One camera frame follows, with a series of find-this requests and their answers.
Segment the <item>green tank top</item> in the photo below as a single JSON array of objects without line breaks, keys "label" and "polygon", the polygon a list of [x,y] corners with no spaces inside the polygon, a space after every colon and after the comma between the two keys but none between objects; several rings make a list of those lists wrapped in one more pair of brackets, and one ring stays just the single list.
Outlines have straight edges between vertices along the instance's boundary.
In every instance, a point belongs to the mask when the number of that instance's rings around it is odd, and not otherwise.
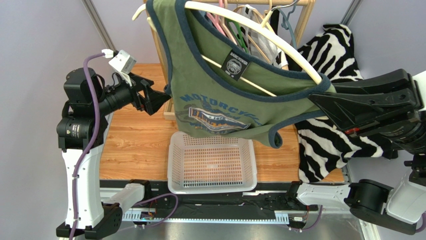
[{"label": "green tank top", "polygon": [[221,135],[278,149],[278,131],[324,113],[309,95],[333,93],[300,71],[249,55],[183,0],[149,0],[146,11],[164,49],[178,130],[194,138]]}]

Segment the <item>pink hanger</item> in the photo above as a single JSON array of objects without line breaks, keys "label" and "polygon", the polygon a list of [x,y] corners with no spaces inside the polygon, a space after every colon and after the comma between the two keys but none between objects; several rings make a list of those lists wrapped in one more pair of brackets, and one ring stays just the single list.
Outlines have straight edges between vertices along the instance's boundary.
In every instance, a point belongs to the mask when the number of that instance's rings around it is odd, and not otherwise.
[{"label": "pink hanger", "polygon": [[231,34],[230,30],[228,29],[228,27],[226,26],[225,22],[224,22],[224,17],[221,17],[219,15],[213,15],[210,12],[207,12],[206,17],[211,21],[211,23],[213,24],[213,26],[225,37],[227,37],[228,39],[230,39],[231,41],[235,42],[235,39],[233,37],[233,35]]}]

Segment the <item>cream hanger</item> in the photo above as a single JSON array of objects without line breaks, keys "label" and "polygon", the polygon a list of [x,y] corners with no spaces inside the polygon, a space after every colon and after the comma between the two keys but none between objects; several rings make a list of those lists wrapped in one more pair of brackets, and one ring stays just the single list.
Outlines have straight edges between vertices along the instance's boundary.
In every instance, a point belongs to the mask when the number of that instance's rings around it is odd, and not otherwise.
[{"label": "cream hanger", "polygon": [[[285,40],[231,10],[190,0],[148,0],[133,15],[147,14],[168,67],[166,92],[179,125],[218,127],[241,122],[251,127],[294,119],[324,120],[309,100],[334,91],[331,82]],[[247,27],[282,50],[301,68],[286,71],[239,48],[204,13]]]}]

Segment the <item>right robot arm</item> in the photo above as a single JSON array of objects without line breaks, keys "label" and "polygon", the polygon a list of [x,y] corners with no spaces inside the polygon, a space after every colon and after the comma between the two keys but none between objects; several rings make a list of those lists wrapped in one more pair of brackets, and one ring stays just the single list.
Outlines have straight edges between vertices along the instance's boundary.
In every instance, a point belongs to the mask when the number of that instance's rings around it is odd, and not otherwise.
[{"label": "right robot arm", "polygon": [[412,154],[396,187],[361,179],[338,185],[292,182],[287,196],[305,206],[348,209],[365,222],[406,235],[418,233],[426,211],[426,74],[397,69],[361,81],[335,84],[335,92],[313,93],[316,104],[351,137],[379,134]]}]

